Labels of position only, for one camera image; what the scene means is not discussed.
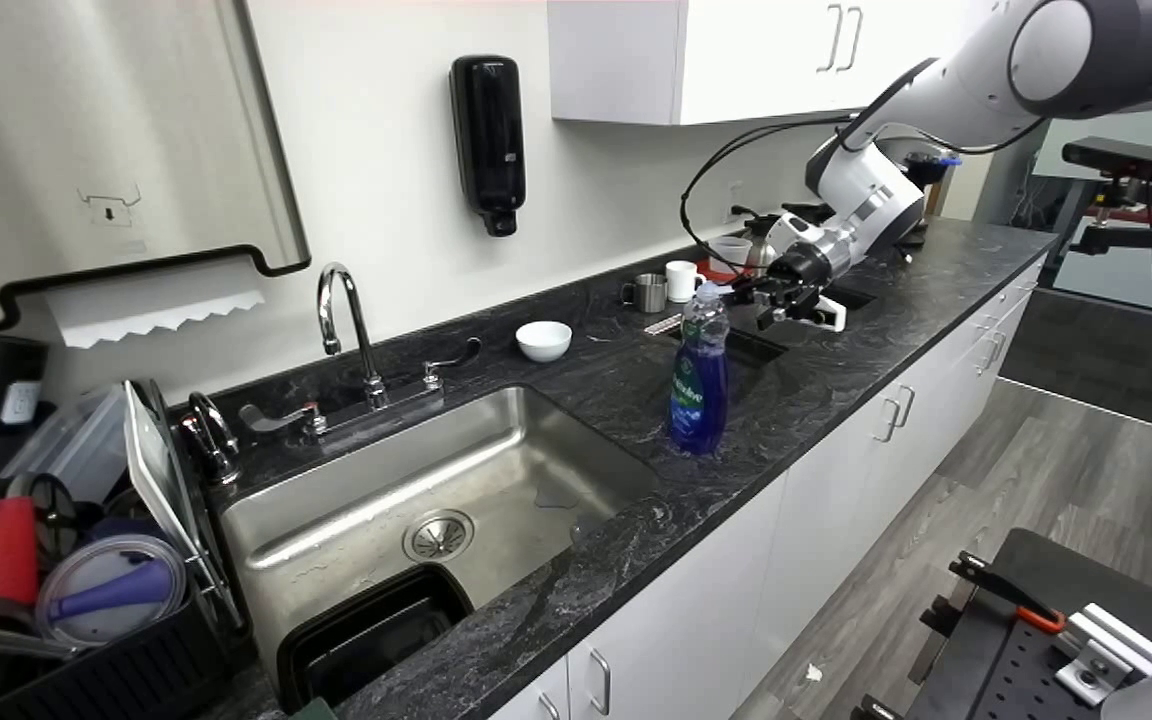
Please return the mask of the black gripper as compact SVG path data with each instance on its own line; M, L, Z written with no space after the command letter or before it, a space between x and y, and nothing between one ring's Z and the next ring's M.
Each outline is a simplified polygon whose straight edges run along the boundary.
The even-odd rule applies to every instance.
M847 308L827 296L827 285L864 260L854 241L816 226L771 226L764 246L771 260L750 287L764 291L785 321L842 331Z

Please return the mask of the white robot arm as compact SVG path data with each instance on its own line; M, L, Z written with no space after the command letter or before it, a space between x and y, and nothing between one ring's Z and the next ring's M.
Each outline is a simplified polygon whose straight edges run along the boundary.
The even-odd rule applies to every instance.
M1152 109L1152 0L1011 0L945 55L904 69L807 161L827 221L778 211L785 254L750 282L785 317L842 330L827 285L904 241L925 194L884 140L990 154L1042 120Z

